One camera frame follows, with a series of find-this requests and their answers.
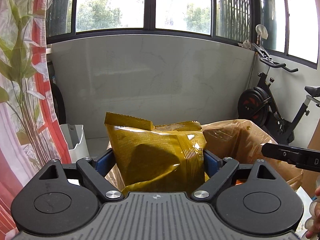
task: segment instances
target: white wall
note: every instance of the white wall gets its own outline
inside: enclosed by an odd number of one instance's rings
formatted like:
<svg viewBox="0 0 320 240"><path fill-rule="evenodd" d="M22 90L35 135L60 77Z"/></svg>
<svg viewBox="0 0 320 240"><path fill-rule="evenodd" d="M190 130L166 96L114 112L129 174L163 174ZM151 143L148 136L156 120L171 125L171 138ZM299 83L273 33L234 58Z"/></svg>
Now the white wall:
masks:
<svg viewBox="0 0 320 240"><path fill-rule="evenodd" d="M106 111L154 122L237 117L253 51L200 39L117 35L52 45L67 122L106 136Z"/></svg>
<svg viewBox="0 0 320 240"><path fill-rule="evenodd" d="M297 114L301 104L306 99L307 92L305 86L320 86L320 67L312 69L311 67L293 62L280 57L272 57L273 60L280 63L286 63L290 69L298 68L299 71L289 73L282 68L271 68L267 81L273 77L275 81L271 84L270 90L275 98L276 104L282 117L292 122ZM251 87L258 84L258 72L262 72L264 64L257 57ZM303 116L294 130L294 141L290 144L297 147L308 147L311 137L316 129L320 118L320 108L314 102L310 102L308 110L310 114Z"/></svg>

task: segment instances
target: black tire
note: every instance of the black tire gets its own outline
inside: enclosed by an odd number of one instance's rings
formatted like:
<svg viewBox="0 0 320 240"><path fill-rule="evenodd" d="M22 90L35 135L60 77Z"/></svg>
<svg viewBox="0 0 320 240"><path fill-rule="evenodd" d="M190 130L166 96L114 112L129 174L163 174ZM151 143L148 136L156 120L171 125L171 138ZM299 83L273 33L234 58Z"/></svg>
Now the black tire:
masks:
<svg viewBox="0 0 320 240"><path fill-rule="evenodd" d="M66 109L64 107L63 97L58 86L50 82L51 93L53 98L54 111L56 112L59 124L66 123Z"/></svg>
<svg viewBox="0 0 320 240"><path fill-rule="evenodd" d="M254 108L259 107L267 98L267 93L258 87L244 91L238 101L239 119L250 120L259 127L262 127L265 124L268 116L269 105L265 105L252 117L249 117L248 114Z"/></svg>

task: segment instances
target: floor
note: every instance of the floor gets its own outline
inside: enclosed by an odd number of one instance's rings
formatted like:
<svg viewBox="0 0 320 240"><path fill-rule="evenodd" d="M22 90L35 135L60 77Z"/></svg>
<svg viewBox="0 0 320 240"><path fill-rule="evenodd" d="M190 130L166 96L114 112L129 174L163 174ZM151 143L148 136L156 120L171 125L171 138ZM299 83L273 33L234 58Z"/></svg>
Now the floor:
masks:
<svg viewBox="0 0 320 240"><path fill-rule="evenodd" d="M94 158L99 155L102 155L108 146L109 138L93 138L93 139L86 139L87 147L89 151L90 157Z"/></svg>

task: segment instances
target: snack bag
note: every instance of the snack bag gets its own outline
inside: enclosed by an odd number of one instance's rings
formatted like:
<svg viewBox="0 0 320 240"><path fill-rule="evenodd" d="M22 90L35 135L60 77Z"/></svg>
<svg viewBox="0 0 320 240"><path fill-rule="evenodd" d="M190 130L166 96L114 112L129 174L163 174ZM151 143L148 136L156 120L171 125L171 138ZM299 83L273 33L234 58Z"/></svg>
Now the snack bag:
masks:
<svg viewBox="0 0 320 240"><path fill-rule="evenodd" d="M154 126L151 121L106 113L105 125L125 188L140 192L186 191L204 183L199 122Z"/></svg>

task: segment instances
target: window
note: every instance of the window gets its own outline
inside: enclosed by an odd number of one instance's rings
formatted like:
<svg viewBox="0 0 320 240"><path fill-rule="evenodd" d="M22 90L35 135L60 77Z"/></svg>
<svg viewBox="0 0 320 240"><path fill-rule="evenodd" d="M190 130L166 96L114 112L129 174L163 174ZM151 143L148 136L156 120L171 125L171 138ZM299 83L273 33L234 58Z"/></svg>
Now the window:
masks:
<svg viewBox="0 0 320 240"><path fill-rule="evenodd" d="M217 0L216 35L235 41L250 39L250 0Z"/></svg>
<svg viewBox="0 0 320 240"><path fill-rule="evenodd" d="M260 23L268 30L260 42L271 54L316 68L315 0L48 0L46 34L48 43L112 30L110 34L150 32L236 45L255 42L251 39Z"/></svg>
<svg viewBox="0 0 320 240"><path fill-rule="evenodd" d="M71 7L72 0L47 0L47 37L71 32Z"/></svg>
<svg viewBox="0 0 320 240"><path fill-rule="evenodd" d="M288 0L289 55L317 63L319 27L315 0Z"/></svg>
<svg viewBox="0 0 320 240"><path fill-rule="evenodd" d="M156 28L210 35L211 0L156 0Z"/></svg>
<svg viewBox="0 0 320 240"><path fill-rule="evenodd" d="M77 0L76 32L143 28L144 0Z"/></svg>
<svg viewBox="0 0 320 240"><path fill-rule="evenodd" d="M284 0L260 0L261 24L268 31L268 39L261 39L266 49L284 52L285 46L285 5Z"/></svg>

